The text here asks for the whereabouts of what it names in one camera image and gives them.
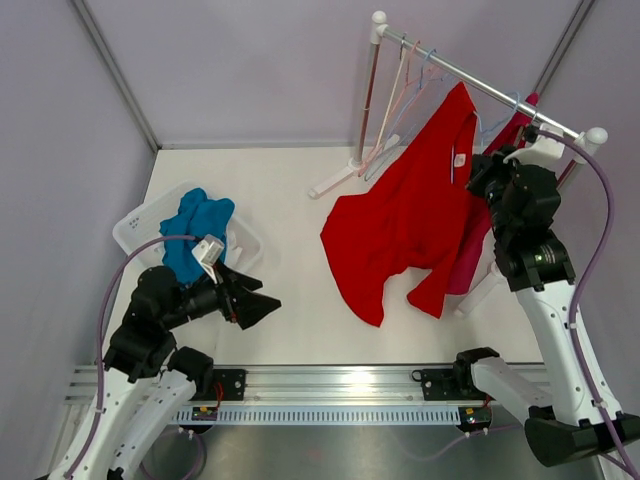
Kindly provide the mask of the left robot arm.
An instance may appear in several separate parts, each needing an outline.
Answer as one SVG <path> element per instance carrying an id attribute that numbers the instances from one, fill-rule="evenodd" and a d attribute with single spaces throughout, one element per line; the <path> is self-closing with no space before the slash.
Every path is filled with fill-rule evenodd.
<path id="1" fill-rule="evenodd" d="M 214 312 L 251 328 L 282 305 L 262 286 L 222 262 L 189 287 L 166 266 L 145 270 L 97 364 L 91 410 L 49 478 L 131 478 L 183 404 L 222 393 L 213 358 L 178 346 L 173 329 Z"/>

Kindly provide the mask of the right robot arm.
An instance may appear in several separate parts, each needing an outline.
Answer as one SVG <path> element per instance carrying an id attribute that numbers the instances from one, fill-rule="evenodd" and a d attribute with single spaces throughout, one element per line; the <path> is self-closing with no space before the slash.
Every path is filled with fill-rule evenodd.
<path id="1" fill-rule="evenodd" d="M 534 331 L 550 389 L 489 348 L 459 353 L 452 384 L 464 397 L 482 392 L 504 407 L 544 466 L 624 454 L 639 438 L 639 418 L 623 411 L 591 347 L 569 254 L 551 229 L 561 204 L 556 176 L 521 158 L 510 146 L 474 155 L 467 189 L 488 208 L 496 265 Z"/>

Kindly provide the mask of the blue t shirt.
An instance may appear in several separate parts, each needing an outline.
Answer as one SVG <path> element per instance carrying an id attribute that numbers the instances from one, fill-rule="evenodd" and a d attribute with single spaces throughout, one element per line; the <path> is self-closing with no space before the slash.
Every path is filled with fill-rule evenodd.
<path id="1" fill-rule="evenodd" d="M 232 200 L 210 199 L 203 189 L 194 188 L 182 196 L 177 214 L 160 223 L 162 236 L 197 237 L 197 240 L 171 240 L 165 243 L 162 262 L 174 271 L 180 283 L 190 285 L 204 274 L 191 253 L 202 238 L 210 234 L 227 246 L 226 231 L 234 210 Z"/>

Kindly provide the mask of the white t shirt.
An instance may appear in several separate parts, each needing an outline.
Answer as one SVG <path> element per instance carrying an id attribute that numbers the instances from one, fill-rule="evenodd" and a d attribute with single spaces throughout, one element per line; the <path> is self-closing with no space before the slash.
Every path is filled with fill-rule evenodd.
<path id="1" fill-rule="evenodd" d="M 173 239 L 162 241 L 145 250 L 141 257 L 145 267 L 166 266 L 176 275 L 179 282 L 191 284 L 205 273 L 191 254 L 204 233 L 196 233 L 195 239 Z M 245 233 L 240 233 L 236 227 L 227 230 L 221 241 L 224 252 L 219 260 L 226 266 L 247 273 L 255 260 L 255 248 Z"/>

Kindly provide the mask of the pink wire hanger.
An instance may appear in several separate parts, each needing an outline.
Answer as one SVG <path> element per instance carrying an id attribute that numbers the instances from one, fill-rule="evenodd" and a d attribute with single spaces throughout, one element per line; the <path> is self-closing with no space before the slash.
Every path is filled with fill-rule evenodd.
<path id="1" fill-rule="evenodd" d="M 393 135 L 394 129 L 400 122 L 401 116 L 406 109 L 415 101 L 418 94 L 423 88 L 424 68 L 420 67 L 418 73 L 413 76 L 414 67 L 417 58 L 417 49 L 421 45 L 420 41 L 409 49 L 405 49 L 405 58 L 402 73 L 400 75 L 396 96 L 393 102 L 391 114 L 382 137 L 382 144 L 379 149 L 373 151 L 374 147 L 369 151 L 364 160 L 364 166 L 358 171 L 358 176 L 365 176 L 372 166 L 373 162 L 383 153 L 387 141 Z"/>

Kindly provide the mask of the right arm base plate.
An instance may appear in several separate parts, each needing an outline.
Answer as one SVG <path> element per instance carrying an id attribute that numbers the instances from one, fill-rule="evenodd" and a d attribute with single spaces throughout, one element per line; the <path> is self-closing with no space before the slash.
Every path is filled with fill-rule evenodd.
<path id="1" fill-rule="evenodd" d="M 475 387 L 468 373 L 459 373 L 453 367 L 415 369 L 411 379 L 421 386 L 424 400 L 428 401 L 485 401 L 488 394 Z"/>

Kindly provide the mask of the light blue wire hanger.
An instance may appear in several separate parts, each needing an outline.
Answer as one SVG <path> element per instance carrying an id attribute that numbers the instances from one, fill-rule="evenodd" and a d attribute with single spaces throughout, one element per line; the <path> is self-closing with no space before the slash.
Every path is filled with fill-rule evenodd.
<path id="1" fill-rule="evenodd" d="M 406 138 L 408 136 L 407 133 L 405 133 L 403 135 L 399 135 L 397 133 L 397 131 L 399 130 L 399 128 L 402 125 L 402 123 L 404 122 L 404 119 L 409 115 L 411 110 L 418 103 L 418 101 L 421 99 L 421 97 L 425 94 L 425 92 L 428 90 L 430 85 L 432 83 L 441 83 L 441 82 L 443 82 L 445 80 L 446 74 L 438 74 L 439 68 L 437 66 L 433 66 L 431 64 L 431 62 L 430 62 L 430 60 L 432 59 L 432 57 L 436 53 L 437 53 L 437 50 L 435 48 L 430 49 L 430 50 L 427 51 L 427 54 L 426 54 L 425 58 L 421 60 L 421 62 L 419 64 L 419 67 L 417 68 L 417 73 L 418 73 L 418 69 L 420 67 L 424 68 L 423 88 L 420 91 L 420 93 L 418 94 L 418 96 L 415 99 L 415 101 L 406 109 L 404 114 L 401 116 L 400 122 L 397 125 L 397 127 L 394 129 L 394 132 L 393 132 L 393 135 L 391 136 L 391 138 L 387 141 L 383 153 L 373 162 L 372 166 L 370 167 L 370 169 L 366 173 L 366 175 L 362 176 L 362 178 L 364 179 L 365 182 L 371 181 L 374 178 L 374 176 L 382 168 L 382 166 L 384 165 L 386 159 L 390 155 L 390 151 L 393 148 L 395 148 L 403 138 Z"/>

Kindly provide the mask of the red t shirt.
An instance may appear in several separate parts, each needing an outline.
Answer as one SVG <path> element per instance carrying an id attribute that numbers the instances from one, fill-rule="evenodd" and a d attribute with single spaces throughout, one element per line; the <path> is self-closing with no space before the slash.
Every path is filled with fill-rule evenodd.
<path id="1" fill-rule="evenodd" d="M 411 306 L 441 316 L 471 195 L 477 117 L 463 83 L 448 93 L 406 150 L 369 189 L 341 196 L 320 238 L 339 293 L 351 311 L 378 327 L 387 280 L 428 270 L 410 290 Z"/>

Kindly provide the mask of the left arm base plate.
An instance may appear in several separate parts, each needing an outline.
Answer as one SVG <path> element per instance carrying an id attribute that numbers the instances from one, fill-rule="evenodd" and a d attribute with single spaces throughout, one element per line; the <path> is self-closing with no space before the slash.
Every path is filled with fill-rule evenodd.
<path id="1" fill-rule="evenodd" d="M 214 368 L 196 383 L 193 401 L 239 402 L 244 400 L 247 371 L 240 368 Z"/>

